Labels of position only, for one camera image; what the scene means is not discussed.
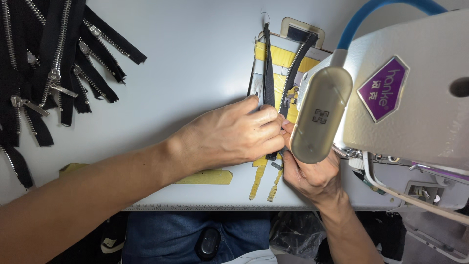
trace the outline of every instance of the blue denim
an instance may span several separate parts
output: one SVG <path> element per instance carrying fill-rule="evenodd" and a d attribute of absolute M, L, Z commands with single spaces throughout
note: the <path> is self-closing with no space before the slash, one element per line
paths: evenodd
<path fill-rule="evenodd" d="M 194 247 L 207 226 L 221 242 L 214 259 L 201 261 Z M 132 212 L 122 263 L 223 263 L 268 249 L 269 231 L 269 212 Z"/>

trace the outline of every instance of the purple logo badge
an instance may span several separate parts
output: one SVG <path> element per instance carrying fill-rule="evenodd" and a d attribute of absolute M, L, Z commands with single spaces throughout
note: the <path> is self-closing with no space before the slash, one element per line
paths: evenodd
<path fill-rule="evenodd" d="M 407 72 L 407 66 L 394 56 L 357 90 L 375 123 L 399 106 Z"/>

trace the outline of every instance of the cable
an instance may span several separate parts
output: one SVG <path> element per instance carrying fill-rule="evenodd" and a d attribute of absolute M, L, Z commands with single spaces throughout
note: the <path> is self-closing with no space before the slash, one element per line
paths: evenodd
<path fill-rule="evenodd" d="M 445 13 L 446 10 L 441 5 L 432 0 L 371 0 L 360 8 L 347 24 L 337 45 L 337 49 L 348 50 L 353 37 L 363 20 L 376 9 L 389 4 L 408 4 L 418 8 L 429 16 Z"/>

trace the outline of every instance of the plastic bag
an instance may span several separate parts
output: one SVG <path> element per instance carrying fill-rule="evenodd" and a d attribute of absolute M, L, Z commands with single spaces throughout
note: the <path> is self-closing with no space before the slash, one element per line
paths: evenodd
<path fill-rule="evenodd" d="M 270 233 L 270 246 L 294 256 L 313 260 L 326 237 L 325 229 L 314 212 L 280 212 Z"/>

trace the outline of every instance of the pile of zippers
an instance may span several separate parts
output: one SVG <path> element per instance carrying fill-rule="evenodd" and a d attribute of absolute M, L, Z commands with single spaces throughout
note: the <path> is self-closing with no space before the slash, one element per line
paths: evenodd
<path fill-rule="evenodd" d="M 106 45 L 137 64 L 146 56 L 87 7 L 86 0 L 0 1 L 0 155 L 6 155 L 21 184 L 29 188 L 29 169 L 14 148 L 19 135 L 32 133 L 40 146 L 53 145 L 43 118 L 58 108 L 61 123 L 70 126 L 73 108 L 91 113 L 85 86 L 98 100 L 119 99 L 91 60 L 124 83 L 125 73 Z M 21 128 L 22 118 L 26 129 Z"/>

